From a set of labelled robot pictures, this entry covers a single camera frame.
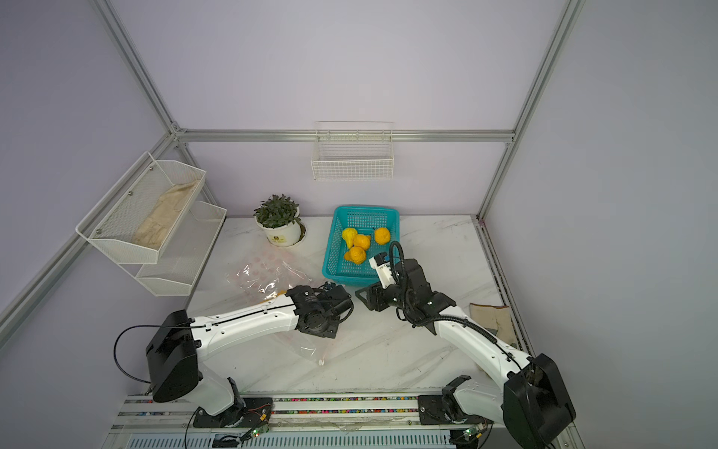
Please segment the beige work glove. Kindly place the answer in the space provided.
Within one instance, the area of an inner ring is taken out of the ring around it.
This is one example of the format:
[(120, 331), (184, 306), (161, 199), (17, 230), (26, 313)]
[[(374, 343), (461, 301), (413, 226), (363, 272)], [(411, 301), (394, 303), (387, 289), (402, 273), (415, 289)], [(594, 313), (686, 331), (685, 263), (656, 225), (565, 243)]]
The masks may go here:
[(471, 303), (469, 315), (479, 326), (513, 348), (520, 348), (519, 339), (512, 321), (509, 306), (492, 306)]

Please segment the bright yellow pear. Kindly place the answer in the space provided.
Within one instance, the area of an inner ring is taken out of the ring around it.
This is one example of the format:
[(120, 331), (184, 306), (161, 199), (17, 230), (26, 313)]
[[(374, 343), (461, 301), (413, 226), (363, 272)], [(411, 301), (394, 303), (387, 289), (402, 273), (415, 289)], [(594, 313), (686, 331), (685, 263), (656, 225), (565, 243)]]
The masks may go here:
[(348, 249), (353, 248), (353, 242), (355, 241), (358, 231), (353, 227), (346, 227), (342, 230), (341, 238), (347, 245)]

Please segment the yellow pear bag top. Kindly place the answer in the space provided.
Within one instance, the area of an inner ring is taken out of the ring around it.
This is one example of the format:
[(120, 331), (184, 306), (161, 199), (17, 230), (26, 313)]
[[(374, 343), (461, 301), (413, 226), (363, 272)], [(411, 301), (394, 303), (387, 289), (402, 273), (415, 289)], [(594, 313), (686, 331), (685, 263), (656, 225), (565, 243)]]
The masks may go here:
[(366, 261), (366, 250), (359, 246), (353, 246), (344, 254), (344, 259), (355, 265), (362, 265)]

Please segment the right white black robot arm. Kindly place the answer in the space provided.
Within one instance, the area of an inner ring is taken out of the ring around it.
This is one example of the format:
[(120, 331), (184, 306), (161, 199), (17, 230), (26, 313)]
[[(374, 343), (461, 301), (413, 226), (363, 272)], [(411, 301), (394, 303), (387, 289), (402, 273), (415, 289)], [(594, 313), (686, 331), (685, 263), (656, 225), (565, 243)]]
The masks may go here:
[(447, 295), (434, 290), (423, 268), (404, 256), (399, 242), (368, 264), (379, 281), (357, 290), (368, 310), (396, 309), (399, 320), (425, 329), (469, 357), (495, 383), (482, 390), (468, 375), (445, 385), (441, 394), (419, 398), (422, 421), (434, 424), (503, 425), (523, 448), (550, 448), (576, 418), (557, 364), (512, 347), (469, 317)]

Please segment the clear zip-top bag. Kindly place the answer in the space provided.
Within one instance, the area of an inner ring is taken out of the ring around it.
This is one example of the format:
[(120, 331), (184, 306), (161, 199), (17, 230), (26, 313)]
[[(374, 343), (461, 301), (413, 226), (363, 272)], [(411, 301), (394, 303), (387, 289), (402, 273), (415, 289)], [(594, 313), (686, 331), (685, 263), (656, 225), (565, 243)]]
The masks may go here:
[(230, 263), (225, 278), (242, 304), (254, 305), (298, 285), (310, 285), (318, 280), (318, 274), (303, 256), (270, 246)]
[(319, 367), (325, 366), (333, 341), (300, 332), (280, 333), (278, 340), (286, 349)]

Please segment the orange yellow pear bag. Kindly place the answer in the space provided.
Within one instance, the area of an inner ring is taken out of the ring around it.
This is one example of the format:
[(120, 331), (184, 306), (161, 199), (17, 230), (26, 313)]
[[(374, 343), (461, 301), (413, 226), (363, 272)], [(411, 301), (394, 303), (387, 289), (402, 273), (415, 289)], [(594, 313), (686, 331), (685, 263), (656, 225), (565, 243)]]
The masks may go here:
[(373, 237), (377, 245), (387, 245), (392, 241), (392, 234), (386, 227), (375, 229)]

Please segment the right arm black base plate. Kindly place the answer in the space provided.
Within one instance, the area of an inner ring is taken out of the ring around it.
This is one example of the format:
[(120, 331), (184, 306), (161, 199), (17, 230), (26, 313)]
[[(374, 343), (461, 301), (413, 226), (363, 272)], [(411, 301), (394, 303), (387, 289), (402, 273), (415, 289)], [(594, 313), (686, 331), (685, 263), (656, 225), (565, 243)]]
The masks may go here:
[(469, 413), (461, 406), (454, 394), (459, 387), (467, 387), (471, 377), (460, 375), (441, 389), (438, 395), (417, 397), (419, 421), (422, 426), (486, 424), (488, 420), (478, 413)]

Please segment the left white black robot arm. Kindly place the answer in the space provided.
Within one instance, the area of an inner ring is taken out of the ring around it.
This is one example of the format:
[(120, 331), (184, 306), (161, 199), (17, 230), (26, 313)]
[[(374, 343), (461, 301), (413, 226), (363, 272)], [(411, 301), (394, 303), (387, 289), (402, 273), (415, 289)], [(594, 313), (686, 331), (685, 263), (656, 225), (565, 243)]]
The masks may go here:
[(205, 369), (207, 360), (275, 333), (297, 331), (334, 339), (352, 311), (352, 296), (343, 286), (327, 282), (319, 287), (300, 285), (225, 314), (191, 317), (185, 310), (172, 312), (146, 347), (153, 400), (187, 400), (211, 416), (242, 410), (236, 385)]

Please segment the white mesh lower shelf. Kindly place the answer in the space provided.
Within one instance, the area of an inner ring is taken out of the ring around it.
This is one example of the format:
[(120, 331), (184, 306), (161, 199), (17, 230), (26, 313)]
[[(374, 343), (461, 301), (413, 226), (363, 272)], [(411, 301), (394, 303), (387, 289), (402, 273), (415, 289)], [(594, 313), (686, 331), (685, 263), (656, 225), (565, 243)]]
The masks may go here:
[(143, 265), (136, 280), (155, 297), (192, 294), (219, 232), (226, 209), (196, 201), (155, 265)]

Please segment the teal plastic basket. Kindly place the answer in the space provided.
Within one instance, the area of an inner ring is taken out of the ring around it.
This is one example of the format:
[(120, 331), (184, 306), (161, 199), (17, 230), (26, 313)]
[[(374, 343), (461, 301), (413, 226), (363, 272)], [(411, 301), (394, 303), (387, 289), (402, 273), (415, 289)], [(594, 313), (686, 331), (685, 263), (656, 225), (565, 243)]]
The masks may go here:
[[(347, 245), (341, 238), (342, 230), (353, 227), (358, 234), (368, 235), (370, 249), (366, 251), (366, 261), (355, 265), (344, 259)], [(367, 286), (378, 282), (376, 271), (369, 260), (376, 254), (387, 252), (389, 244), (377, 245), (374, 230), (386, 227), (392, 234), (392, 241), (400, 240), (400, 215), (395, 209), (370, 206), (340, 206), (335, 209), (323, 259), (323, 276), (337, 284)]]

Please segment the white mesh upper shelf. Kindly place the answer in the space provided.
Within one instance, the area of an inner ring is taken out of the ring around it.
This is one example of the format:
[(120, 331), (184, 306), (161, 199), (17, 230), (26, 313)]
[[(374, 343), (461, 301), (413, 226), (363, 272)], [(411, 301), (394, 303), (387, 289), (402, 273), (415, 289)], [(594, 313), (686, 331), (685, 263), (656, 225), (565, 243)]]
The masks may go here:
[[(76, 226), (76, 233), (118, 265), (155, 265), (204, 187), (206, 172), (176, 160), (144, 153)], [(179, 206), (159, 232), (149, 236), (160, 200), (179, 195)]]

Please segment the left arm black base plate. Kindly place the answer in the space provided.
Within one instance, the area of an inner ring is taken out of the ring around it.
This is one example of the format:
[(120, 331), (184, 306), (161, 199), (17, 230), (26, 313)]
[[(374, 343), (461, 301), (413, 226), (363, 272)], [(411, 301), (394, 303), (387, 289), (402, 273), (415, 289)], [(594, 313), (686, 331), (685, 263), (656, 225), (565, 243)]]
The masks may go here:
[(193, 428), (254, 428), (269, 422), (273, 398), (244, 398), (245, 406), (231, 406), (216, 416), (199, 409), (193, 419)]

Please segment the beige cloth in shelf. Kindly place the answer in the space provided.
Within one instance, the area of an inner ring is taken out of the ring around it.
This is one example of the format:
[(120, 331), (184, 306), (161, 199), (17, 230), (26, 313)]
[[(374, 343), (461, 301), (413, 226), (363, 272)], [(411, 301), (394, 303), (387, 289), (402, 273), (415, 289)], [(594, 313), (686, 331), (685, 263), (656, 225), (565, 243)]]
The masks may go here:
[(159, 250), (197, 184), (198, 181), (177, 184), (164, 192), (134, 234), (132, 243)]

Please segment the potted green plant white pot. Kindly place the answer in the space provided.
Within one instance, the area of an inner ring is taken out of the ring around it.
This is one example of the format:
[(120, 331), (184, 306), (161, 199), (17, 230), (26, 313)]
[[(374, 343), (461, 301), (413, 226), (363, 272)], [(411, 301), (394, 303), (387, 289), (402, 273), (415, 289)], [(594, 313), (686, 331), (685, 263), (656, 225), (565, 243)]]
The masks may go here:
[(254, 210), (256, 224), (276, 247), (290, 247), (303, 236), (299, 205), (285, 194), (272, 195)]

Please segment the aluminium rail with coloured beads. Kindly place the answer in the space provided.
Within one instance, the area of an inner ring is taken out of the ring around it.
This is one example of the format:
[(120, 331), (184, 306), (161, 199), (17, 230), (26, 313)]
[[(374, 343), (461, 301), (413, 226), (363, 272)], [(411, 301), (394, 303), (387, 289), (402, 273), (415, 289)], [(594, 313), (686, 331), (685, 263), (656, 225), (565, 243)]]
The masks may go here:
[[(491, 420), (480, 415), (457, 421), (441, 410), (441, 397), (429, 391), (319, 395), (247, 395), (246, 416), (235, 428), (250, 428), (258, 420), (272, 430), (403, 430), (410, 427), (468, 428)], [(216, 430), (216, 419), (186, 401), (159, 403), (148, 396), (125, 400), (112, 432), (186, 430), (195, 424)]]

